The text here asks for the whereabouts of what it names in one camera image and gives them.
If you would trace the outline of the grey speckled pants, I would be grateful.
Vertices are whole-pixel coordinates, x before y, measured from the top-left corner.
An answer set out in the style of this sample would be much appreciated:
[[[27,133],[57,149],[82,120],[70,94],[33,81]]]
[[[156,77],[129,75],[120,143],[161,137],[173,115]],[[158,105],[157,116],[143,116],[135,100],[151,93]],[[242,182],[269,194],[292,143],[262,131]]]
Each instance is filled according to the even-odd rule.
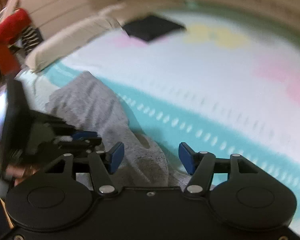
[[[89,72],[53,92],[45,109],[78,129],[97,132],[106,151],[124,144],[124,159],[111,176],[118,186],[184,188],[190,180],[171,167],[156,142],[130,130],[119,99]]]

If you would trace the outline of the pastel striped bed blanket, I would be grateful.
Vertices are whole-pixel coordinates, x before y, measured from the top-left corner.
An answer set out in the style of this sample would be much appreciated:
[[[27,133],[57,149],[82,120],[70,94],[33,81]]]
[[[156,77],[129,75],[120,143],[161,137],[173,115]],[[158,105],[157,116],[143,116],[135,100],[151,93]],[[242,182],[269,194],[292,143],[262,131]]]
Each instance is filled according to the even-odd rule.
[[[115,28],[42,72],[19,74],[33,107],[81,72],[121,100],[143,132],[181,169],[178,145],[224,158],[245,156],[295,193],[300,235],[300,35],[216,7],[164,10],[185,26],[151,42]]]

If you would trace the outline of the cream long pillow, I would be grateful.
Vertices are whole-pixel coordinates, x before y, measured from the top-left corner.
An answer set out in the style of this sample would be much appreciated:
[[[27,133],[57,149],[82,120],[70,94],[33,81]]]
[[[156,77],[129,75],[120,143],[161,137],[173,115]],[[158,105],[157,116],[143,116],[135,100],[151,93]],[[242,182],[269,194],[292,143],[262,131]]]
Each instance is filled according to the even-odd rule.
[[[85,46],[103,33],[120,27],[118,20],[110,16],[124,4],[108,6],[97,14],[69,25],[37,45],[25,58],[25,66],[40,72],[51,63]]]

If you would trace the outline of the black white striped garment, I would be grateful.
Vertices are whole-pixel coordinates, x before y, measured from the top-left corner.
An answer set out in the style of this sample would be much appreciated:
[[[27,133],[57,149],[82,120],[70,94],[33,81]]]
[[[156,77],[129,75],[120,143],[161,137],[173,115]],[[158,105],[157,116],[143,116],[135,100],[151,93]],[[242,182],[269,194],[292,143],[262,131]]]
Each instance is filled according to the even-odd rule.
[[[36,48],[36,46],[38,46],[42,42],[43,38],[39,29],[30,25],[21,32],[21,35],[17,42],[10,46],[10,50],[13,53],[22,50],[23,53],[27,56],[31,51],[34,50],[34,48]]]

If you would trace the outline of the red hanging garment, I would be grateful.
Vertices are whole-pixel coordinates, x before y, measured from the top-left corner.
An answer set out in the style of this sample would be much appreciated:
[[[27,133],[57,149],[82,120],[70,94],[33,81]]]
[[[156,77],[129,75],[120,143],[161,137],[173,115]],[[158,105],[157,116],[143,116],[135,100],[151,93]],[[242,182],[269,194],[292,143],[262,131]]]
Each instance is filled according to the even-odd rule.
[[[0,72],[8,75],[20,70],[20,64],[10,51],[24,29],[31,25],[31,19],[26,10],[17,9],[0,23]]]

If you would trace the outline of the folded black garment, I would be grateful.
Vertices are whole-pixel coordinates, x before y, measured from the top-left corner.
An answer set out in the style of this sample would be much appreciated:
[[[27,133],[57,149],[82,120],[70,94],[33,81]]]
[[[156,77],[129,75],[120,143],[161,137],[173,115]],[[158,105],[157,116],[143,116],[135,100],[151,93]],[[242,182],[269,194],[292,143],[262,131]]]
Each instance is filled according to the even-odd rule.
[[[146,17],[126,23],[122,29],[128,36],[150,42],[171,32],[183,31],[186,28],[184,25],[162,17],[147,15]]]

